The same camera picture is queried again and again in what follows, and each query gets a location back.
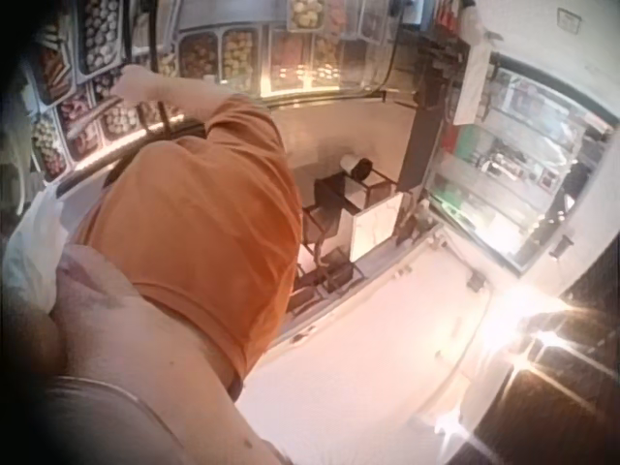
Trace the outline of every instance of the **food display case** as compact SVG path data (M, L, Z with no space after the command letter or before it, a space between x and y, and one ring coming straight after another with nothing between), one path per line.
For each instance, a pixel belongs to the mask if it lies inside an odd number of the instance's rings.
M213 30L191 32L178 39L178 69L183 78L219 81L220 37Z
M122 147L146 143L162 123L185 119L169 105L164 121L157 103L142 103L141 111L109 106L125 64L150 67L149 12L127 1L67 0L24 62L36 100L32 117L41 121L34 158L48 182L111 152L120 157ZM398 21L388 17L388 0L248 1L247 9L222 2L209 15L192 1L155 3L163 8L155 31L159 73L213 79L270 108L369 95L388 74L386 60L375 58L393 53L385 24ZM99 111L103 105L108 107ZM95 113L89 124L76 124Z

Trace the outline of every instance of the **plastic bag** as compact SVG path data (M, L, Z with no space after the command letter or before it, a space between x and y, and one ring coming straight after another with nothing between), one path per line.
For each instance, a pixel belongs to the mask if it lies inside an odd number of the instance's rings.
M37 194L7 243L3 286L32 308L51 312L56 301L56 267L69 233L60 224L56 188Z

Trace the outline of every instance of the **orange shirt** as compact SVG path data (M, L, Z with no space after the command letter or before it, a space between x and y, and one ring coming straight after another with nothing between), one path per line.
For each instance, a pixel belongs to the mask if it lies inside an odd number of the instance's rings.
M202 330L243 379L286 311L301 206L266 110L231 97L206 132L144 147L74 242Z

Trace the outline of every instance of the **glass display case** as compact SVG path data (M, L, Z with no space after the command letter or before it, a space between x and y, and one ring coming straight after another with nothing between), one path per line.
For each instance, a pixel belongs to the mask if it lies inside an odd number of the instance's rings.
M520 274L579 202L613 128L507 70L486 87L488 106L477 124L450 127L426 189L441 216Z
M214 79L271 108L363 98L388 75L395 36L395 27L388 26L398 22L388 15L388 3L233 0L207 8L195 0L171 2L158 16L159 72ZM24 95L35 96L32 118L45 129L33 139L33 157L46 182L162 127L156 104L140 110L119 104L77 139L66 137L77 118L109 98L122 66L149 66L145 18L134 2L74 0L38 34L24 64L32 88ZM123 47L127 30L131 52ZM179 108L165 107L165 113L172 123L184 120Z

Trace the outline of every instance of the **person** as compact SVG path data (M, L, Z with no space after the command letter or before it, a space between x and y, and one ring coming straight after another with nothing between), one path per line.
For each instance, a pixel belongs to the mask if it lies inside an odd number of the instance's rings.
M136 65L111 92L176 106L206 138L145 146L65 247L49 343L62 355L41 351L63 375L50 429L87 445L76 463L282 463L233 404L295 279L301 206L278 130L244 95Z

